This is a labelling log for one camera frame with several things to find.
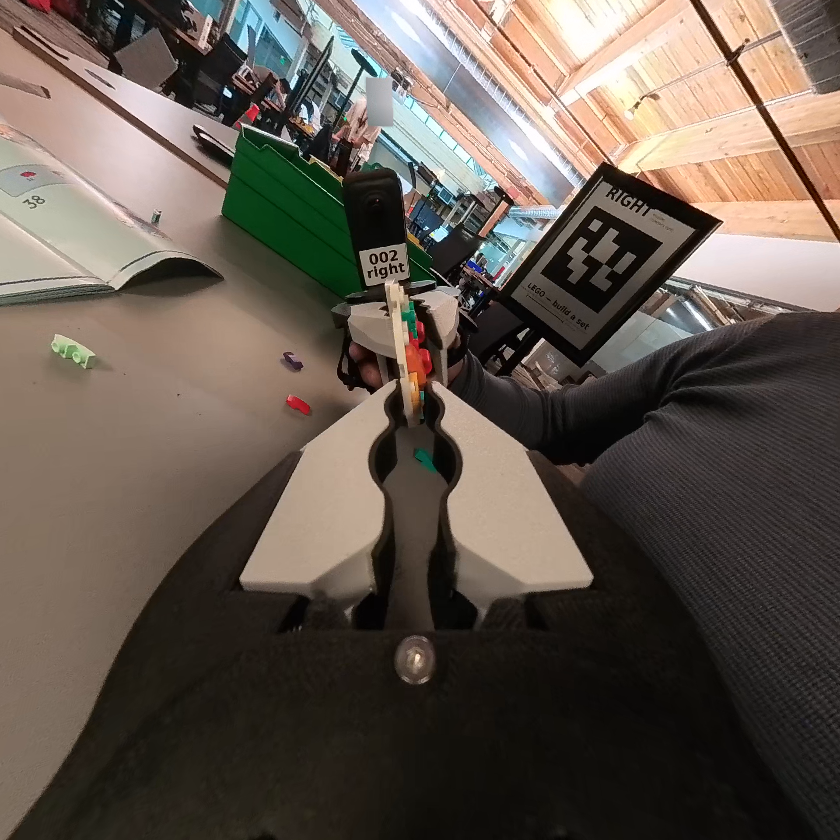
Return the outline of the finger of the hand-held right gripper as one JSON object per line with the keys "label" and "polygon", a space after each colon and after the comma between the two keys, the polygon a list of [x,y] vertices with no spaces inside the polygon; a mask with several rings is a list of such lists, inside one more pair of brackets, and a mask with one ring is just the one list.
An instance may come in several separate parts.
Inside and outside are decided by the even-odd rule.
{"label": "finger of the hand-held right gripper", "polygon": [[432,379],[448,385],[448,350],[455,343],[459,327],[457,298],[445,291],[420,295],[420,322],[425,327],[423,345],[432,361]]}
{"label": "finger of the hand-held right gripper", "polygon": [[395,312],[386,301],[351,303],[351,341],[376,355],[396,360],[397,347],[403,345],[403,317]]}

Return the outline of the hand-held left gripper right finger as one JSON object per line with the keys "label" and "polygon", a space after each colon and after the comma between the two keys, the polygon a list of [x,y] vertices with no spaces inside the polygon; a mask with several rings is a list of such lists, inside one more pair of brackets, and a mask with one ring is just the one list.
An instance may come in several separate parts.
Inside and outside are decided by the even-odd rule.
{"label": "hand-held left gripper right finger", "polygon": [[436,382],[424,420],[445,483],[427,569],[435,628],[473,628],[499,601],[593,583],[525,447]]}

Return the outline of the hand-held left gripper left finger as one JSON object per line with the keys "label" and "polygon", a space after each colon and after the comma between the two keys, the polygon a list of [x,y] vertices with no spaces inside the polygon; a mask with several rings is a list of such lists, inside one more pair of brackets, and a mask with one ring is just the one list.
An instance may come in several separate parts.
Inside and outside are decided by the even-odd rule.
{"label": "hand-held left gripper left finger", "polygon": [[384,385],[300,451],[239,584],[324,597],[361,629],[383,629],[396,566],[393,504],[403,399]]}

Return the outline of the white lego model with coloured bricks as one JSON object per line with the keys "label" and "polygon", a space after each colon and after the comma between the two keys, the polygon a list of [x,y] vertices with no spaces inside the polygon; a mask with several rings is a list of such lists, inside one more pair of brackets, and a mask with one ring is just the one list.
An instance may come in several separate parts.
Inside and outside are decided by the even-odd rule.
{"label": "white lego model with coloured bricks", "polygon": [[429,343],[434,322],[426,302],[420,297],[410,297],[398,281],[388,280],[384,290],[397,391],[402,398],[406,424],[417,427],[424,421],[426,383],[434,370]]}

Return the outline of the light green lego brick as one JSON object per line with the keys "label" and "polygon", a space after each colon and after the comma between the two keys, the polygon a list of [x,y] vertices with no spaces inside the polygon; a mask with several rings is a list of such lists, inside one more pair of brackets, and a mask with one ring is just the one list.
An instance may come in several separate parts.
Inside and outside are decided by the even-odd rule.
{"label": "light green lego brick", "polygon": [[56,333],[50,347],[59,357],[73,361],[84,370],[89,370],[98,363],[98,357],[92,350],[65,335]]}

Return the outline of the lego instruction booklet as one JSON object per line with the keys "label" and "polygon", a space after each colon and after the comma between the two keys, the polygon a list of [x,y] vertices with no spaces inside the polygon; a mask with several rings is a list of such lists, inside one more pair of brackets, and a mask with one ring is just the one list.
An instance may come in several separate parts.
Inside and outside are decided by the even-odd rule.
{"label": "lego instruction booklet", "polygon": [[222,275],[2,120],[3,307],[187,277]]}

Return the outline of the person's right hand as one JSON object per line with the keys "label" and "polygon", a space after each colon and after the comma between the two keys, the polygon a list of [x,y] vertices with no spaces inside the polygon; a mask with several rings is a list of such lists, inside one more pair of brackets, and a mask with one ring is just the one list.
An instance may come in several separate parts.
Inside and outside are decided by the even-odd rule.
{"label": "person's right hand", "polygon": [[351,341],[347,350],[349,373],[369,393],[378,391],[387,379],[383,378],[379,357],[372,350]]}

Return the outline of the black sign stand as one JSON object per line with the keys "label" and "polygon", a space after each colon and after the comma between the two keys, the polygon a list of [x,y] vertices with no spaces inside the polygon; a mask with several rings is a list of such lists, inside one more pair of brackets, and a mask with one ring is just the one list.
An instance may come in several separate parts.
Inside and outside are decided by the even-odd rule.
{"label": "black sign stand", "polygon": [[535,349],[542,336],[500,302],[488,304],[478,315],[469,350],[482,366],[499,361],[496,376],[510,376]]}

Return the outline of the stack of green storage bins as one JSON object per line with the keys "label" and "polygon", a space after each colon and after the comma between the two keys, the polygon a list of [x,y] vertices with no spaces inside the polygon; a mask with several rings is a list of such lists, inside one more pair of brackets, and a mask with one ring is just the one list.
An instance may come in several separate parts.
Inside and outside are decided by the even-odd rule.
{"label": "stack of green storage bins", "polygon": [[342,180],[294,143],[241,129],[222,213],[340,298],[363,290]]}

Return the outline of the black floor lamp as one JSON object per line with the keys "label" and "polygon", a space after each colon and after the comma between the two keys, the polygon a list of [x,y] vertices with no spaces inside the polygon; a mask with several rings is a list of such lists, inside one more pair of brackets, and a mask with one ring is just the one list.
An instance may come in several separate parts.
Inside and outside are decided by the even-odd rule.
{"label": "black floor lamp", "polygon": [[379,73],[358,48],[353,48],[351,55],[359,71],[331,128],[330,165],[340,174],[345,173],[347,168],[358,169],[368,160],[372,146],[382,131],[379,127],[369,126],[366,86],[360,87],[362,79],[377,79]]}

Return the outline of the black framed marker sign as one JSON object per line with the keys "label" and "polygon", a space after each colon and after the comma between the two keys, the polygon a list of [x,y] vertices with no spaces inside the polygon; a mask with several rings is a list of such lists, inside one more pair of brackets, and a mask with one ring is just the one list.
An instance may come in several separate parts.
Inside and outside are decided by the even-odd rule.
{"label": "black framed marker sign", "polygon": [[499,292],[499,303],[578,366],[722,221],[600,164]]}

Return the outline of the black tablet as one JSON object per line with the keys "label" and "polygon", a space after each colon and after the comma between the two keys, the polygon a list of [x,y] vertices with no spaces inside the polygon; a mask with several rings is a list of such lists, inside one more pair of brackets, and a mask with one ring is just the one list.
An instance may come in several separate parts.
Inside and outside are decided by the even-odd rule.
{"label": "black tablet", "polygon": [[230,148],[198,124],[192,126],[192,133],[194,140],[206,154],[220,162],[224,161],[226,165],[232,164],[235,149]]}

